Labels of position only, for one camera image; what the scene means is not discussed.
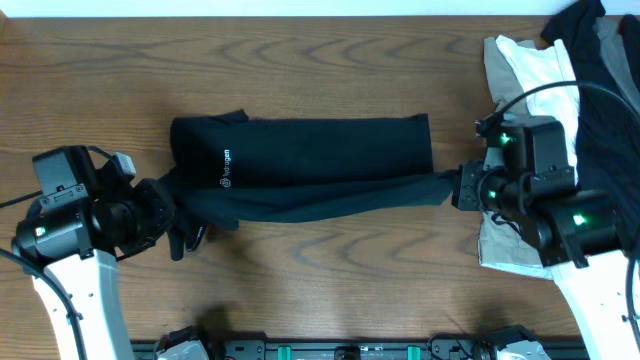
cable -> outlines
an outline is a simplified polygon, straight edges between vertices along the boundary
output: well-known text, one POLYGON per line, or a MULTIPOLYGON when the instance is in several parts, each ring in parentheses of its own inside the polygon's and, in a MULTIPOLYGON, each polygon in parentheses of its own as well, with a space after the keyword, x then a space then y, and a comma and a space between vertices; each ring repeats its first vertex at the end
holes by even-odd
POLYGON ((638 237, 636 236, 636 245, 629 256, 629 265, 627 266, 627 276, 625 281, 625 298, 627 300, 629 324, 631 325, 631 330, 633 331, 633 336, 636 340, 638 352, 640 352, 640 328, 638 328, 638 314, 636 313, 635 308, 635 296, 633 296, 633 274, 635 273, 638 258, 640 257, 640 246, 637 239, 638 237))
POLYGON ((491 215, 491 221, 493 221, 493 223, 498 225, 498 226, 500 226, 500 225, 509 225, 509 227, 511 227, 511 229, 513 229, 513 231, 515 231, 516 234, 518 234, 518 236, 522 237, 522 233, 520 232, 520 229, 518 229, 516 224, 514 224, 513 222, 508 221, 507 219, 505 219, 504 216, 502 216, 502 214, 493 213, 493 215, 491 215))
POLYGON ((0 203, 0 209, 2 209, 4 207, 7 207, 7 206, 15 205, 15 204, 23 202, 25 200, 33 199, 34 197, 40 196, 40 195, 42 195, 42 191, 36 191, 34 193, 31 193, 31 194, 20 196, 19 198, 16 198, 16 199, 13 199, 13 200, 9 200, 7 202, 0 203))
POLYGON ((458 340, 455 336, 452 336, 451 334, 449 334, 449 333, 445 333, 445 332, 435 333, 433 336, 431 336, 431 337, 429 338, 429 341, 427 341, 427 350, 431 353, 431 357, 432 357, 432 358, 436 358, 436 360, 442 360, 442 358, 441 358, 441 357, 439 357, 438 355, 435 355, 435 354, 433 353, 433 350, 431 349, 431 342, 432 342, 435 338, 437 338, 437 337, 443 337, 443 336, 444 336, 444 337, 447 337, 447 338, 449 338, 449 339, 451 339, 451 340, 454 340, 456 343, 458 343, 458 346, 460 346, 460 351, 462 351, 462 353, 464 353, 464 355, 467 357, 467 358, 466 358, 466 359, 464 359, 464 360, 472 359, 471 354, 469 354, 469 353, 467 352, 467 350, 465 350, 465 349, 464 349, 464 346, 462 346, 462 343, 460 342, 460 340, 458 340))
POLYGON ((7 250, 0 249, 0 256, 13 261, 14 263, 22 266, 29 270, 33 276, 36 278, 42 279, 45 284, 49 285, 51 290, 58 296, 62 305, 64 305, 65 310, 67 311, 67 318, 71 323, 71 329, 73 330, 73 338, 76 342, 76 349, 78 350, 78 359, 86 360, 87 355, 84 351, 84 344, 82 342, 82 334, 80 333, 80 315, 76 312, 76 309, 73 307, 71 300, 69 300, 69 296, 66 294, 64 290, 58 286, 49 276, 47 276, 42 269, 33 264, 31 261, 22 258, 20 256, 16 256, 7 250))
POLYGON ((598 91, 602 92, 603 94, 607 94, 608 96, 616 99, 620 104, 622 104, 625 107, 625 109, 627 109, 627 111, 631 114, 631 117, 635 121, 635 125, 640 127, 640 115, 633 109, 633 107, 631 106, 631 104, 629 104, 629 102, 627 100, 625 100, 624 98, 622 98, 620 95, 616 94, 615 92, 607 89, 606 87, 604 87, 602 85, 599 85, 599 84, 593 83, 593 82, 589 82, 589 81, 558 81, 558 82, 554 82, 554 83, 538 86, 537 88, 531 89, 531 90, 529 90, 529 91, 527 91, 527 92, 525 92, 523 94, 520 94, 520 95, 516 96, 513 100, 509 101, 509 103, 507 103, 507 105, 505 105, 502 109, 496 111, 490 118, 487 119, 486 123, 484 123, 484 125, 482 125, 481 131, 479 131, 480 135, 484 135, 484 133, 486 133, 486 131, 488 129, 493 127, 493 125, 496 122, 501 121, 502 118, 503 118, 503 115, 513 105, 518 103, 520 100, 525 99, 527 96, 535 94, 535 93, 543 91, 543 90, 552 89, 552 88, 556 88, 556 87, 564 87, 564 86, 577 86, 577 87, 583 88, 583 89, 598 90, 598 91))
MULTIPOLYGON (((113 160, 113 158, 111 157, 111 155, 109 155, 109 153, 107 153, 106 151, 100 149, 97 146, 89 145, 89 146, 87 146, 87 149, 89 151, 93 151, 96 154, 100 154, 100 155, 104 156, 108 160, 113 160)), ((42 195, 42 191, 36 191, 36 192, 31 193, 31 194, 20 196, 19 198, 16 198, 16 199, 13 199, 13 200, 9 200, 7 202, 0 203, 0 209, 5 208, 7 206, 15 205, 17 203, 21 203, 21 202, 23 202, 25 200, 33 199, 34 197, 40 196, 40 195, 42 195)))

wooden table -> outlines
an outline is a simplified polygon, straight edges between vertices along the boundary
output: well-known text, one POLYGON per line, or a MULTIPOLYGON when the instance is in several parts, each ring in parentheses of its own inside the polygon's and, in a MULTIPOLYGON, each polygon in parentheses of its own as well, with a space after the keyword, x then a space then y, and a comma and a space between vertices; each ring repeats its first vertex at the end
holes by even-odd
MULTIPOLYGON (((544 18, 9 20, 0 40, 0 200, 38 189, 31 157, 61 145, 173 165, 176 115, 361 118, 428 112, 436 170, 483 156, 493 109, 482 39, 536 37, 544 18)), ((26 204, 2 209, 8 248, 26 204)), ((211 231, 181 262, 166 239, 121 264, 133 339, 190 324, 278 338, 420 338, 523 324, 577 335, 553 283, 478 265, 480 216, 441 207, 211 231)), ((29 278, 0 262, 0 358, 55 359, 29 278)))

pile of clothes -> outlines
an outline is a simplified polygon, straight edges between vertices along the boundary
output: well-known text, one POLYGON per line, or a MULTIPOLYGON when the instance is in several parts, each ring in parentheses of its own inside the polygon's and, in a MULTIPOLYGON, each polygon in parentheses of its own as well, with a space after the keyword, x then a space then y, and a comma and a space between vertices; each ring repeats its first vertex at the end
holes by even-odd
MULTIPOLYGON (((498 36, 484 41, 491 97, 501 108, 516 96, 556 81, 597 83, 640 112, 640 21, 605 19, 598 0, 581 0, 554 16, 541 33, 552 46, 498 36)), ((550 115, 565 130, 569 164, 582 190, 606 190, 627 236, 640 236, 640 124, 614 99, 592 89, 554 88, 528 96, 511 113, 550 115)), ((484 214, 478 250, 483 266, 550 279, 537 251, 507 225, 484 214)))

black clothing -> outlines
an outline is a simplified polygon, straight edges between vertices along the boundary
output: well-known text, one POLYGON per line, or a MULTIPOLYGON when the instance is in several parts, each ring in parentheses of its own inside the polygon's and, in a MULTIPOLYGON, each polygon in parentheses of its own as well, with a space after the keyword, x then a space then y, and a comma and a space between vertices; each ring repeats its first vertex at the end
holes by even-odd
MULTIPOLYGON (((620 94, 600 58, 596 17, 605 11, 598 0, 580 0, 554 16, 542 32, 549 43, 562 39, 577 80, 591 81, 620 94)), ((603 189, 617 205, 636 239, 640 230, 640 124, 617 101, 592 89, 580 89, 576 137, 577 171, 582 189, 603 189)))
POLYGON ((620 21, 620 35, 631 77, 640 90, 640 20, 633 15, 625 15, 620 21))
POLYGON ((452 174, 433 173, 427 115, 407 119, 249 120, 243 111, 178 118, 176 167, 160 179, 203 221, 305 222, 440 205, 452 174))

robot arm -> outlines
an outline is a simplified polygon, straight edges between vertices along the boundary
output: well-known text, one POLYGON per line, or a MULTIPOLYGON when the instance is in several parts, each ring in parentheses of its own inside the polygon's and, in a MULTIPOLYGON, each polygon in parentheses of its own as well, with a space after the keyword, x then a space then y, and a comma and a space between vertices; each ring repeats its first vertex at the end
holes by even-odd
MULTIPOLYGON (((605 192, 576 187, 560 122, 510 117, 484 136, 489 154, 499 160, 461 165, 453 206, 495 211, 518 225, 522 240, 551 269, 591 359, 640 359, 630 326, 636 320, 628 318, 625 301, 625 274, 633 261, 625 254, 633 243, 605 192)), ((633 281, 637 288, 637 275, 633 281)))
POLYGON ((176 207, 171 196, 152 179, 131 186, 135 168, 119 153, 98 170, 84 146, 56 149, 34 157, 33 163, 44 196, 18 224, 12 247, 68 294, 78 314, 80 339, 61 299, 34 277, 61 357, 133 360, 118 296, 117 261, 154 246, 172 225, 176 207), (116 247, 122 253, 118 258, 116 247))

